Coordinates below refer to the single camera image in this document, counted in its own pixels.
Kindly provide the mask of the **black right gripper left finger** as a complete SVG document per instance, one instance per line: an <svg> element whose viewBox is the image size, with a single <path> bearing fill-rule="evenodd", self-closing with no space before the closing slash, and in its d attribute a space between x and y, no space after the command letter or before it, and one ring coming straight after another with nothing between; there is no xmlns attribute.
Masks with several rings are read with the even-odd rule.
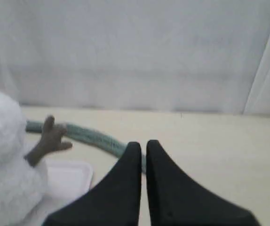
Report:
<svg viewBox="0 0 270 226"><path fill-rule="evenodd" d="M49 214L45 226L136 226L142 188L142 150L129 142L117 163L91 190Z"/></svg>

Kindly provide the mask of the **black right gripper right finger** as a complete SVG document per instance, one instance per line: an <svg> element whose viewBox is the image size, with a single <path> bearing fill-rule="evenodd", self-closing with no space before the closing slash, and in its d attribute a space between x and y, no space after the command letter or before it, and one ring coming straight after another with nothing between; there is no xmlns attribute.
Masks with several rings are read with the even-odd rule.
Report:
<svg viewBox="0 0 270 226"><path fill-rule="evenodd" d="M186 174L158 140L146 146L146 180L153 226L257 226L255 215Z"/></svg>

